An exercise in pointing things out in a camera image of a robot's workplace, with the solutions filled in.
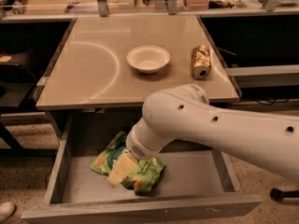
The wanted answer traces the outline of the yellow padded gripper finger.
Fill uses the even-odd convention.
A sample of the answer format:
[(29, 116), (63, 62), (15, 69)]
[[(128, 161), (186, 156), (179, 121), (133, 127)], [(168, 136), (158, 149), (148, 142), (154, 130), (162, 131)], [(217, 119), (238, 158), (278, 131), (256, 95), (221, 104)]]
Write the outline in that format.
[(117, 187), (134, 169), (137, 168), (137, 160), (131, 153), (122, 153), (113, 166), (108, 176), (111, 187)]

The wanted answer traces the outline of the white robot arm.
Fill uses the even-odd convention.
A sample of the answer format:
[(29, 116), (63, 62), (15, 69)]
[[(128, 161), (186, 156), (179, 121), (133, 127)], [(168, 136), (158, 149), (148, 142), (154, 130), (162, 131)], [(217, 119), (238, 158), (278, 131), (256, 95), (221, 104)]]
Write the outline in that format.
[(118, 186), (139, 160), (156, 156), (174, 140), (199, 143), (299, 182), (299, 118), (223, 109), (205, 91), (187, 84), (156, 91), (126, 137), (128, 151), (117, 159), (108, 182)]

